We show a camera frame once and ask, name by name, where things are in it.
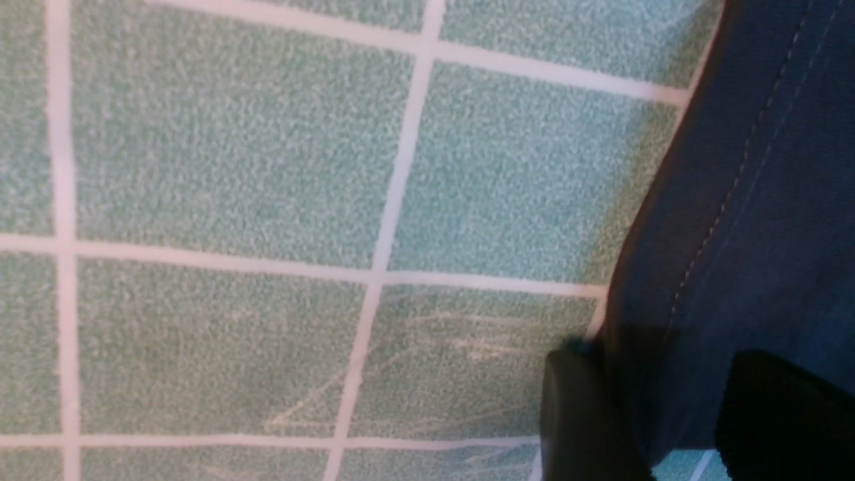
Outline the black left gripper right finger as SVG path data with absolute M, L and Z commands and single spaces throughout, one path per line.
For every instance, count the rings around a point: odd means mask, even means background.
M 852 480 L 853 396 L 771 353 L 736 353 L 715 448 L 733 480 Z

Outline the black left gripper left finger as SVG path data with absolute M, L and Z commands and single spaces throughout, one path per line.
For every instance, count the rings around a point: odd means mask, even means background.
M 544 360 L 540 455 L 544 480 L 654 479 L 595 364 L 566 350 Z

